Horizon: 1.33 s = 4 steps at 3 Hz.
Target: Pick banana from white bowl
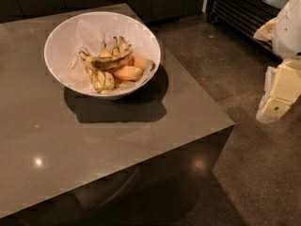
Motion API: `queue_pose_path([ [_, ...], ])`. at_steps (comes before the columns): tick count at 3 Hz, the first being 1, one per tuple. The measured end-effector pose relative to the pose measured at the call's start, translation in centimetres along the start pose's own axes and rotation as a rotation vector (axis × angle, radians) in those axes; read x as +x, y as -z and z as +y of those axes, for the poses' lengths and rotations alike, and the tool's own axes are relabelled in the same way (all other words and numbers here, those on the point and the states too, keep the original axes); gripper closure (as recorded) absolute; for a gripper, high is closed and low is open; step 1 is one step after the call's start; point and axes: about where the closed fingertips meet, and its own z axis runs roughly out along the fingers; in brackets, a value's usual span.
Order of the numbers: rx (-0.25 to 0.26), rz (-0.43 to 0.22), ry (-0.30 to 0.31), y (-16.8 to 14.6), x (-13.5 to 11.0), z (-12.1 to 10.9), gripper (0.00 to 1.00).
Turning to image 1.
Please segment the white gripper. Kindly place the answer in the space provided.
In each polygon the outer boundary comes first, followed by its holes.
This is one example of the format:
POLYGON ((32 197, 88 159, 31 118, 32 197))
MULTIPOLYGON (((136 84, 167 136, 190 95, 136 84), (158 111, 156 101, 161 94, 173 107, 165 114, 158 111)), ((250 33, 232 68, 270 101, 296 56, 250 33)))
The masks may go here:
POLYGON ((272 41, 273 52, 282 59, 276 68, 268 67, 264 95, 256 120, 278 121, 301 95, 301 0, 289 0, 277 15, 253 35, 261 41, 272 41))

